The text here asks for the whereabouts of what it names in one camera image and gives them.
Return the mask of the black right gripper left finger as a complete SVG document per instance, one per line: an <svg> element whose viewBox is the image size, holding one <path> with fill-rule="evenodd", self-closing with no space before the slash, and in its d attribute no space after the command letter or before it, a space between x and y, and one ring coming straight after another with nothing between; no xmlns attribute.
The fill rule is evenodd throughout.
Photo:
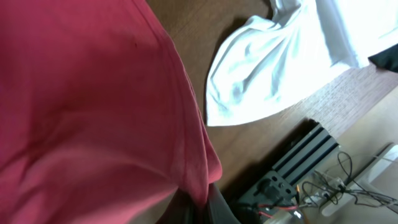
<svg viewBox="0 0 398 224"><path fill-rule="evenodd" d="M156 224L196 224L197 207L186 192L178 189Z"/></svg>

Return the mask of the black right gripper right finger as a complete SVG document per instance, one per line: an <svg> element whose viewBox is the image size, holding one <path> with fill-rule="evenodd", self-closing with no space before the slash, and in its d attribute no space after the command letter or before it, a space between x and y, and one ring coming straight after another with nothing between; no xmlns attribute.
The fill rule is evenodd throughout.
<svg viewBox="0 0 398 224"><path fill-rule="evenodd" d="M208 200L205 208L205 223L240 224L215 184L209 185Z"/></svg>

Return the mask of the orange FRAM t-shirt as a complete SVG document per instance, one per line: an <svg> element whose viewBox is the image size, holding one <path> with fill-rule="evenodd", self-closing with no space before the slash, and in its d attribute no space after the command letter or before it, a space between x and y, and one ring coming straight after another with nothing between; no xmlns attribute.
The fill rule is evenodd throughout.
<svg viewBox="0 0 398 224"><path fill-rule="evenodd" d="M1 2L1 222L127 223L222 168L145 1Z"/></svg>

